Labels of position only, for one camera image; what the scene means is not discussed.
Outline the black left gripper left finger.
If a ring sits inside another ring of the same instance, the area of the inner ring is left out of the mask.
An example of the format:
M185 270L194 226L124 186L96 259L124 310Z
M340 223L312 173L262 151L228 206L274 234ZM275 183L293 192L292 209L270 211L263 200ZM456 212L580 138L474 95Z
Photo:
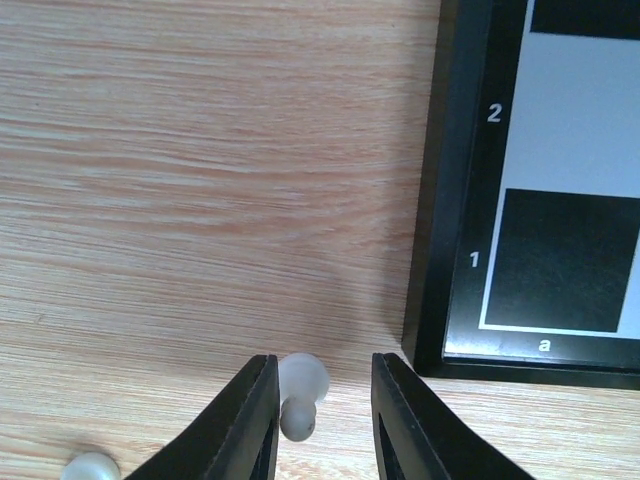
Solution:
M274 355L255 355L171 442L130 480L275 477L279 376Z

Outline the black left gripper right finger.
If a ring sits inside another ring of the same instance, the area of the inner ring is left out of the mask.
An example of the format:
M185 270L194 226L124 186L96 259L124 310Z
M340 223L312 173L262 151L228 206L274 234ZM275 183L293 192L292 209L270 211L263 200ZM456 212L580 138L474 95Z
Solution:
M371 407L381 479L529 479L470 429L394 353L372 355Z

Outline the white pawn b2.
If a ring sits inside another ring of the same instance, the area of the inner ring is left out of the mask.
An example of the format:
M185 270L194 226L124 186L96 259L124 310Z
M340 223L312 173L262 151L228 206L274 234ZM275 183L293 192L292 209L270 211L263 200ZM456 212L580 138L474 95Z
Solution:
M290 441L303 442L314 432L317 404L326 397L330 376L314 355L299 352L278 363L280 429Z

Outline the white pawn a2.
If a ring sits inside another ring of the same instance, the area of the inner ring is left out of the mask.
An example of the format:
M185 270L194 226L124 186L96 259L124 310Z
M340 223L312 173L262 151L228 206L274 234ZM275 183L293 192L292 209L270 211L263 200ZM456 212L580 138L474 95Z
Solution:
M75 457L61 472L60 480L120 480L116 462L108 455L87 452Z

